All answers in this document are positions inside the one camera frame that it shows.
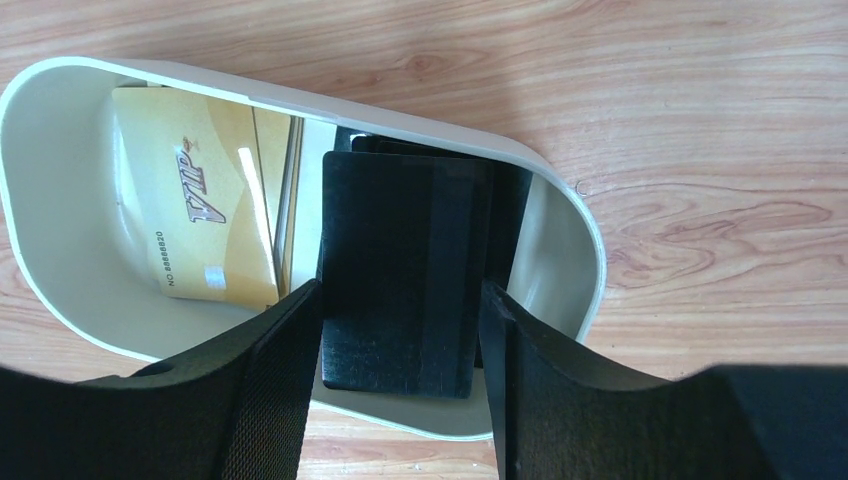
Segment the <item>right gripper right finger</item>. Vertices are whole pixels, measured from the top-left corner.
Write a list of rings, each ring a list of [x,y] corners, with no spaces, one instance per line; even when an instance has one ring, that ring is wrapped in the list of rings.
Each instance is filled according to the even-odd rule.
[[[676,381],[602,356],[502,288],[479,338],[503,479],[843,479],[847,370],[716,365]]]

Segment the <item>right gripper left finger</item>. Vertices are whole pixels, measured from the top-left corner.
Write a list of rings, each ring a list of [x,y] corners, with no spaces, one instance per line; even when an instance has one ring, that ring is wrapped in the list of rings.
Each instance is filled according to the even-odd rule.
[[[322,331],[311,280],[256,317],[126,376],[1,372],[5,479],[293,479]]]

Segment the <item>silver card with black stripe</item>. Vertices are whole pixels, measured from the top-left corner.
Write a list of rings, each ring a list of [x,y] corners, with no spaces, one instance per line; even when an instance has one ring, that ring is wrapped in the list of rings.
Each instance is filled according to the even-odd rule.
[[[491,190],[483,160],[324,155],[325,386],[470,395]]]

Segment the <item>gold credit card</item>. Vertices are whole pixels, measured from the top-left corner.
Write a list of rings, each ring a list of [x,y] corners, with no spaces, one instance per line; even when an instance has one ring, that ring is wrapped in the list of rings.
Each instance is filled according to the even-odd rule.
[[[112,92],[147,260],[169,297],[263,310],[291,116],[170,87]]]

